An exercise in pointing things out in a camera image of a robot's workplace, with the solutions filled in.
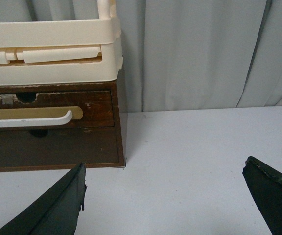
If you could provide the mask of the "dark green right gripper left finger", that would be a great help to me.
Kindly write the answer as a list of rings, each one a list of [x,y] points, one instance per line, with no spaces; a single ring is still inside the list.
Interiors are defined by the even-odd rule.
[[[0,235],[73,235],[84,210],[85,176],[86,165],[80,163],[0,228]]]

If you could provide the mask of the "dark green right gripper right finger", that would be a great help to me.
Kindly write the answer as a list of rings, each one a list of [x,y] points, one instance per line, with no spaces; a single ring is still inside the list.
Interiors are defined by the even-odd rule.
[[[269,230],[282,235],[282,173],[250,156],[242,174]]]

